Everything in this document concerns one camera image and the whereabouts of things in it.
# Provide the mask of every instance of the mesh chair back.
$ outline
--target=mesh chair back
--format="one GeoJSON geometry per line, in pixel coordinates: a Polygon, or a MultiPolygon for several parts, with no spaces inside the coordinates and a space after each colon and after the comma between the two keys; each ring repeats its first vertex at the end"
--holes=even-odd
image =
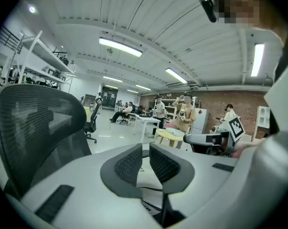
{"type": "Polygon", "coordinates": [[[0,90],[0,155],[17,197],[67,161],[85,155],[71,155],[73,139],[84,137],[85,121],[84,108],[70,94],[25,84],[0,90]],[[56,148],[69,148],[63,155],[67,158],[56,148]]]}

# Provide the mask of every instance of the yellow table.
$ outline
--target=yellow table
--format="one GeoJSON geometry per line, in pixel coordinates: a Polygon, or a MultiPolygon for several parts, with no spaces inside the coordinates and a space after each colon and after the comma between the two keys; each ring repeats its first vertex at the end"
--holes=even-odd
{"type": "Polygon", "coordinates": [[[165,129],[158,129],[156,131],[156,133],[162,137],[161,141],[160,141],[160,144],[163,141],[163,138],[167,138],[167,139],[170,140],[169,141],[169,146],[170,147],[173,147],[175,141],[183,141],[183,136],[173,135],[173,134],[169,133],[168,131],[166,131],[165,129]]]}

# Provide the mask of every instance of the ceiling light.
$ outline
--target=ceiling light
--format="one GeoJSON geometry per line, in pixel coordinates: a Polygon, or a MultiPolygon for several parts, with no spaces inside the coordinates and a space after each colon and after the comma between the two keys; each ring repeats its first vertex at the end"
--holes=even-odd
{"type": "Polygon", "coordinates": [[[254,62],[253,62],[253,69],[251,76],[257,76],[260,65],[262,63],[263,55],[264,55],[264,44],[256,44],[255,45],[255,55],[254,55],[254,62]]]}
{"type": "Polygon", "coordinates": [[[128,53],[131,53],[137,57],[140,57],[143,53],[142,51],[137,50],[133,47],[130,47],[128,45],[125,45],[120,42],[116,42],[116,41],[113,41],[104,37],[99,37],[99,43],[105,46],[109,46],[111,48],[116,48],[116,49],[119,49],[128,53]]]}
{"type": "Polygon", "coordinates": [[[148,91],[151,91],[151,89],[149,89],[149,88],[147,88],[147,87],[144,87],[144,86],[140,86],[140,85],[135,85],[135,86],[140,87],[140,88],[143,88],[143,89],[146,89],[146,90],[148,90],[148,91]]]}
{"type": "Polygon", "coordinates": [[[135,92],[135,91],[132,91],[132,90],[127,90],[127,91],[138,94],[138,92],[135,92]]]}
{"type": "Polygon", "coordinates": [[[106,85],[106,86],[107,86],[107,87],[110,87],[110,88],[118,89],[118,87],[109,86],[109,85],[106,85]]]}
{"type": "Polygon", "coordinates": [[[171,68],[167,68],[166,72],[171,74],[173,77],[177,78],[180,82],[186,84],[187,81],[180,77],[176,72],[174,72],[171,68]]]}
{"type": "Polygon", "coordinates": [[[107,76],[104,76],[104,78],[109,79],[109,80],[112,80],[112,81],[123,82],[123,81],[121,81],[121,80],[114,79],[114,78],[107,77],[107,76]]]}
{"type": "Polygon", "coordinates": [[[34,6],[30,6],[29,7],[29,11],[30,11],[30,13],[35,13],[35,7],[34,6]]]}

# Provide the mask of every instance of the black pants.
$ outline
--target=black pants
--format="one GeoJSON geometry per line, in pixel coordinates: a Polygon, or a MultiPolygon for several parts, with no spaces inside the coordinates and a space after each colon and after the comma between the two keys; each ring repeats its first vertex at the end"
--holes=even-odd
{"type": "Polygon", "coordinates": [[[112,121],[115,122],[115,121],[118,119],[118,117],[120,117],[120,116],[127,118],[127,116],[126,116],[125,113],[123,113],[123,112],[116,112],[116,113],[113,115],[113,117],[112,117],[112,121]]]}
{"type": "MultiPolygon", "coordinates": [[[[157,120],[161,120],[159,123],[159,128],[164,129],[164,119],[165,118],[156,118],[157,120]]],[[[153,129],[152,134],[155,135],[155,132],[157,131],[156,128],[153,129]]]]}

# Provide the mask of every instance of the red brick wall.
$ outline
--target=red brick wall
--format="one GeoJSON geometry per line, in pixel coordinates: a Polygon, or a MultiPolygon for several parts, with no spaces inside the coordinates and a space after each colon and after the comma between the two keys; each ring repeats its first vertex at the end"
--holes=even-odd
{"type": "MultiPolygon", "coordinates": [[[[180,96],[182,93],[171,93],[172,99],[180,96]]],[[[245,128],[245,132],[251,136],[254,134],[256,124],[256,114],[258,106],[268,106],[264,100],[265,93],[250,92],[250,91],[197,91],[192,92],[198,100],[201,100],[200,108],[207,109],[209,116],[206,125],[205,133],[214,125],[219,125],[216,117],[224,117],[225,107],[227,104],[232,104],[234,111],[241,117],[241,122],[245,128]]],[[[142,96],[139,104],[148,107],[149,101],[153,101],[154,95],[142,96]]],[[[257,138],[262,138],[267,132],[264,128],[259,128],[257,138]]]]}

